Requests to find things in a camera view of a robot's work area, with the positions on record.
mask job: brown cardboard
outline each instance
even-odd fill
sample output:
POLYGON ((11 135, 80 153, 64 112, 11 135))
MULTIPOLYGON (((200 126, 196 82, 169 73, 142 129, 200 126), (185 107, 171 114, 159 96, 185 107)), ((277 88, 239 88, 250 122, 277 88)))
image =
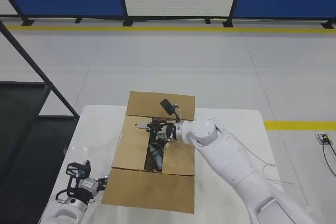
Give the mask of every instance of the brown cardboard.
POLYGON ((178 104, 183 119, 194 119, 194 96, 131 92, 102 204, 194 213, 193 146, 170 141, 162 173, 144 170, 149 133, 135 124, 173 119, 161 107, 163 99, 178 104))
POLYGON ((175 119, 174 115, 169 116, 160 105, 160 102, 164 99, 168 99, 171 104, 179 105, 182 120, 194 120, 194 96, 161 94, 157 92, 130 92, 126 115, 175 119))
POLYGON ((112 167, 143 170, 150 134, 135 124, 151 121, 152 118, 125 116, 112 167))
POLYGON ((194 213, 194 177, 112 169, 104 200, 117 206, 194 213))

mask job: floor outlet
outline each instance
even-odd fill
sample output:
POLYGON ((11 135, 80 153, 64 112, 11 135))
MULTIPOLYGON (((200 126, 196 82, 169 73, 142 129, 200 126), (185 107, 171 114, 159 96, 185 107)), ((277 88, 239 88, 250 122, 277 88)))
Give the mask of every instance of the floor outlet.
POLYGON ((323 145, 326 145, 326 146, 329 145, 327 142, 323 142, 323 135, 324 134, 327 135, 327 137, 330 140, 330 144, 333 145, 334 143, 332 142, 331 137, 327 133, 315 133, 316 138, 318 139, 319 144, 323 144, 323 145))

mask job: yellow tape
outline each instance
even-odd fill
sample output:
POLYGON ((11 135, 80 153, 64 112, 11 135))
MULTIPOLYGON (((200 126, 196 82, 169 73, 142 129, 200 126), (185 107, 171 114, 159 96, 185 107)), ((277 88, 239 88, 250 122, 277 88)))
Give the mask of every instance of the yellow tape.
POLYGON ((9 30, 35 31, 190 31, 190 32, 274 32, 290 34, 336 34, 336 29, 281 29, 244 27, 173 27, 173 26, 7 26, 9 30))
POLYGON ((266 130, 336 130, 336 122, 287 122, 267 120, 264 124, 266 130))

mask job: gray floor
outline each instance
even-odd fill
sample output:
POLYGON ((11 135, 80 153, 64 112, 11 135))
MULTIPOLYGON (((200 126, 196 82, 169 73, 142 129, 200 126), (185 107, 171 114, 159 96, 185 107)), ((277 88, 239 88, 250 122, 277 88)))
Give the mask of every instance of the gray floor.
MULTIPOLYGON (((42 24, 63 23, 42 20, 42 24)), ((281 25, 320 27, 307 22, 281 25)), ((336 121, 336 34, 13 34, 79 113, 87 104, 126 105, 129 91, 137 90, 194 95, 199 108, 255 109, 264 120, 336 121)), ((1 35, 0 81, 40 81, 1 35)), ((41 113, 69 114, 54 95, 41 113)), ((336 132, 328 133, 336 150, 336 132)), ((314 132, 268 131, 268 136, 282 180, 294 183, 285 184, 284 190, 326 223, 336 223, 336 180, 326 167, 314 132)), ((331 153, 328 158, 335 163, 331 153)))

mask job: open cardboard box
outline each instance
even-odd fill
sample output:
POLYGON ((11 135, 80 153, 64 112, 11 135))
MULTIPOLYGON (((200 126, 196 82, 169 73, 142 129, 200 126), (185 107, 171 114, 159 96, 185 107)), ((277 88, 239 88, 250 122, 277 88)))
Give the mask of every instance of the open cardboard box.
POLYGON ((194 96, 130 92, 102 204, 194 213, 194 147, 170 141, 164 150, 162 172, 149 171, 150 134, 135 126, 152 118, 174 120, 160 105, 164 99, 179 105, 182 120, 194 119, 194 96))

